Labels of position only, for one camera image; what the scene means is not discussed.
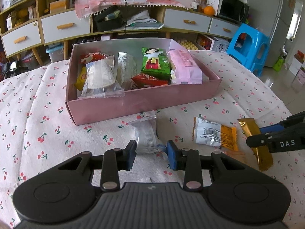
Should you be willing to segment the orange cracker packet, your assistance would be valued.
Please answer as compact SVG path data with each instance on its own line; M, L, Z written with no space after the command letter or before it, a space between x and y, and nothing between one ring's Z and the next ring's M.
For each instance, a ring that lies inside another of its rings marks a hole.
M200 117L194 118L193 142L210 147L224 147L238 151L237 129Z

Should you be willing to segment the gold wafer bar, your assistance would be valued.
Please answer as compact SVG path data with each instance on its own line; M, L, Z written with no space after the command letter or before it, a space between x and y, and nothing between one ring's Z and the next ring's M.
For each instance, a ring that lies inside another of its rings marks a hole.
M261 136L260 129L253 118L239 119L241 129L245 133L247 139L246 144L252 149L256 156L260 171L266 171L274 164L273 157L265 145L266 140Z

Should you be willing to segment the grey foil small packet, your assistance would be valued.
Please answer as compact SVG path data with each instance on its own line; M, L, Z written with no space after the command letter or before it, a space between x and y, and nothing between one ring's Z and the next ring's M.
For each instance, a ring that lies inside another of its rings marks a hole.
M153 154L156 152L166 152L166 146L157 136L157 117L151 115L134 120L129 123L134 128L136 136L136 153Z

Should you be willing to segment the clear rice cake packet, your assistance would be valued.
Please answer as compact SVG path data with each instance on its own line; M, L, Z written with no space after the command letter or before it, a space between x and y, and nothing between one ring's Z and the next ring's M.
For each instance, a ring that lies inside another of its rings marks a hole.
M86 80L79 99L124 97L114 69L114 56L86 64Z

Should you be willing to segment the red white snack packet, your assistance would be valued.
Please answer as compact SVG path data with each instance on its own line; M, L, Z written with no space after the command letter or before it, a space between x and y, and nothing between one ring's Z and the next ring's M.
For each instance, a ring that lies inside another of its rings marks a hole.
M169 84L167 80L159 80L156 77L144 73L140 73L131 79L137 88L156 87Z

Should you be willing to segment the pink snack packet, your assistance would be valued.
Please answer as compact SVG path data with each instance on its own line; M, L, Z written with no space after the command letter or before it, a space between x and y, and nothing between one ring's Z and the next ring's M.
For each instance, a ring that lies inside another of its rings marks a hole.
M187 50L170 50L172 84L202 84L203 73Z

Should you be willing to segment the silver long snack packet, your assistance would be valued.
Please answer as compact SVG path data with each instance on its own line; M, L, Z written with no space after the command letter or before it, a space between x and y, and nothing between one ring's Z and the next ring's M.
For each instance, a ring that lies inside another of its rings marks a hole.
M125 52L118 53L117 81L124 90L130 90L132 77L137 75L137 64L134 57Z

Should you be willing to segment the yellow cracker packet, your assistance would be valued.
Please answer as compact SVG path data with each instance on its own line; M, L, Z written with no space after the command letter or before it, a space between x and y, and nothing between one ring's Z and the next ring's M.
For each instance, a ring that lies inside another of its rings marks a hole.
M81 72L76 80L76 83L74 83L74 86L76 87L77 90L82 91L85 81L87 77L87 70L86 67L82 67Z

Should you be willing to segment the green snack packet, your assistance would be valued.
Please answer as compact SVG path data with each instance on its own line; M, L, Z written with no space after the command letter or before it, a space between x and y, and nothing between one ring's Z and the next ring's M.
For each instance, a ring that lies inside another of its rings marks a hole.
M143 61L141 73L159 80L171 79L171 64L166 50L161 48L142 48Z

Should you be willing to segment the small red snack packet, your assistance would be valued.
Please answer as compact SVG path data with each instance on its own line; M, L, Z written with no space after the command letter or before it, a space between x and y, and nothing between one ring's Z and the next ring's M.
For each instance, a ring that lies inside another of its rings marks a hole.
M101 53L101 52L91 52L85 55L81 55L80 63L83 65L86 65L91 62L95 62L98 60L102 60L105 58L108 58L109 56L107 54Z

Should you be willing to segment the pink cardboard box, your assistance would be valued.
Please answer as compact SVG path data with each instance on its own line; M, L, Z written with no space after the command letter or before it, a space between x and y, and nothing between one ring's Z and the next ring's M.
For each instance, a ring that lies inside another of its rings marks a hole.
M169 38L126 38L93 41L73 46L66 87L66 108L77 125L100 122L140 112L163 109L171 106L210 99L215 96L221 79L197 57L193 59L201 71L209 78L202 84L170 84L156 87L138 88L125 91L124 96L109 98L78 98L75 87L82 55L102 52L118 56L126 52L135 58L137 67L142 67L142 48L182 49L182 46Z

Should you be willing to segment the cherry print tablecloth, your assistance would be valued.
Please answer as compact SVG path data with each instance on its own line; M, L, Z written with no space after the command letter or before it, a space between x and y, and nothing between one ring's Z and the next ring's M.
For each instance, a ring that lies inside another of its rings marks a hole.
M304 97L287 108L279 92L227 54L194 54L221 78L220 87L209 100L154 110L161 142L172 140L207 155L213 149L192 139L195 117L236 128L240 119L253 118L264 127L304 110ZM82 151L101 155L125 147L135 137L130 122L151 114L144 110L76 126L65 107L68 68L64 60L1 83L1 224L8 227L20 221L12 203L20 184Z

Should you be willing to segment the blue plastic stool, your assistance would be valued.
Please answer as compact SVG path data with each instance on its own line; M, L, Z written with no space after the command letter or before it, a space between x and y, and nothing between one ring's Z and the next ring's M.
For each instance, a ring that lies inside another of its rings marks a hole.
M233 36L226 53L260 77L269 53L269 37L243 23Z

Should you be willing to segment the long wooden tv cabinet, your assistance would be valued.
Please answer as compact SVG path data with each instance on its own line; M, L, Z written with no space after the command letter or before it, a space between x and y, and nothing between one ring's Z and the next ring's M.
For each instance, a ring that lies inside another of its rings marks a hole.
M6 57L31 50L37 60L39 46L120 33L200 33L231 39L238 24L196 11L170 6L111 6L97 15L79 19L75 0L1 0L1 41Z

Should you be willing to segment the pink cherry cloth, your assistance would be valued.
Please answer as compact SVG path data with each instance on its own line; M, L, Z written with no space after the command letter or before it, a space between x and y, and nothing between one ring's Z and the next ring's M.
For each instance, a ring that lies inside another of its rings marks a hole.
M79 19L84 19L97 15L111 6L170 6L188 9L176 0L75 0L75 13Z

